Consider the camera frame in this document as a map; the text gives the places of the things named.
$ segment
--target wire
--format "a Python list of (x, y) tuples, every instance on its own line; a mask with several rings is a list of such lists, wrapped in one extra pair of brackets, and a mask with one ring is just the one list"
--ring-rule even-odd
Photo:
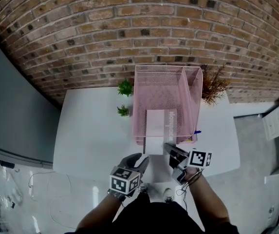
[[(53, 173), (55, 173), (55, 172), (35, 173), (35, 174), (32, 174), (31, 177), (29, 178), (29, 181), (28, 181), (28, 186), (29, 186), (29, 188), (32, 188), (32, 187), (33, 187), (33, 186), (30, 185), (30, 180), (31, 180), (31, 178), (32, 178), (34, 175), (37, 175), (37, 174), (53, 174)], [(51, 175), (51, 176), (48, 178), (47, 186), (46, 186), (46, 194), (47, 194), (48, 186), (49, 186), (50, 179), (51, 179), (52, 176), (53, 176), (53, 175)], [(68, 182), (69, 182), (69, 188), (70, 188), (69, 193), (66, 194), (66, 195), (63, 195), (63, 196), (58, 196), (58, 197), (56, 197), (56, 198), (51, 202), (51, 206), (50, 206), (50, 217), (51, 217), (52, 221), (54, 221), (56, 224), (58, 224), (58, 225), (60, 225), (60, 226), (62, 226), (62, 227), (66, 227), (66, 228), (70, 228), (70, 229), (74, 229), (74, 230), (75, 230), (76, 228), (74, 228), (74, 227), (66, 226), (66, 225), (63, 225), (63, 224), (57, 222), (57, 221), (53, 218), (53, 216), (52, 216), (52, 206), (53, 206), (53, 203), (54, 203), (57, 199), (60, 199), (60, 198), (63, 198), (63, 197), (67, 197), (68, 195), (71, 194), (71, 182), (70, 182), (70, 178), (69, 178), (68, 175), (66, 175), (66, 176), (67, 176)]]
[(186, 195), (187, 195), (187, 190), (186, 190), (186, 188), (189, 186), (189, 185), (192, 185), (194, 182), (196, 182), (198, 179), (199, 179), (199, 177), (201, 177), (201, 175), (202, 175), (202, 172), (203, 172), (203, 170), (204, 170), (204, 168), (202, 168), (202, 169), (197, 169), (197, 172), (182, 186), (182, 188), (181, 189), (178, 189), (177, 191), (176, 191), (176, 195), (177, 196), (181, 196), (181, 195), (184, 195), (184, 197), (183, 197), (183, 202), (184, 202), (184, 204), (185, 204), (185, 208), (186, 208), (186, 211), (188, 211), (187, 209), (187, 203), (186, 203)]

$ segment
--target brown dried foliage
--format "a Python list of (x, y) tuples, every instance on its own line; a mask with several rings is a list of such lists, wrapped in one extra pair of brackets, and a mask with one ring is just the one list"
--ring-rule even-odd
[(202, 99), (209, 104), (216, 104), (217, 99), (223, 98), (223, 92), (230, 84), (229, 79), (220, 78), (224, 66), (211, 69), (207, 65), (201, 66), (203, 71)]

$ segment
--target white tabletop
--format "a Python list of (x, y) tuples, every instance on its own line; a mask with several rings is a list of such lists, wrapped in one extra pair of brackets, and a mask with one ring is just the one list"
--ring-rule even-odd
[[(53, 169), (109, 181), (113, 166), (123, 157), (142, 153), (143, 147), (135, 143), (132, 135), (132, 117), (121, 117), (117, 113), (116, 107), (122, 104), (132, 105), (132, 97), (118, 95), (116, 87), (68, 90), (58, 125)], [(186, 151), (197, 148), (213, 152), (211, 164), (204, 170), (205, 176), (239, 168), (237, 132), (226, 94), (215, 106), (201, 103), (197, 130), (202, 131), (197, 142), (178, 147)], [(150, 156), (143, 181), (171, 181), (168, 159), (168, 156)]]

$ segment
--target white floor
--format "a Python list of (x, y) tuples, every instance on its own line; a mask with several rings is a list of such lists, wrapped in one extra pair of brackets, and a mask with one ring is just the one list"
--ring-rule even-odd
[[(236, 119), (241, 167), (237, 170), (210, 176), (208, 182), (228, 208), (230, 219), (241, 234), (260, 234), (275, 224), (279, 215), (279, 176), (268, 176), (277, 166), (279, 145), (266, 141), (260, 118)], [(108, 184), (76, 177), (52, 174), (32, 174), (51, 170), (16, 165), (10, 172), (21, 191), (22, 203), (1, 204), (1, 219), (13, 234), (56, 234), (74, 231), (80, 219), (106, 195)], [(0, 167), (0, 197), (5, 188), (12, 187), (11, 180), (5, 181)], [(175, 190), (176, 184), (154, 184), (150, 187), (152, 201), (161, 201), (165, 188)], [(187, 194), (189, 215), (200, 225), (192, 197)]]

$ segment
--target pink wire mesh basket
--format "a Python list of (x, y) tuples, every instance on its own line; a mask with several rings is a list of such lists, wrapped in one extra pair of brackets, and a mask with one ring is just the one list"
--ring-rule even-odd
[[(147, 110), (176, 109), (176, 142), (194, 134), (197, 127), (203, 74), (200, 67), (139, 65), (135, 69), (133, 134), (144, 144)], [(150, 137), (162, 137), (163, 132)]]

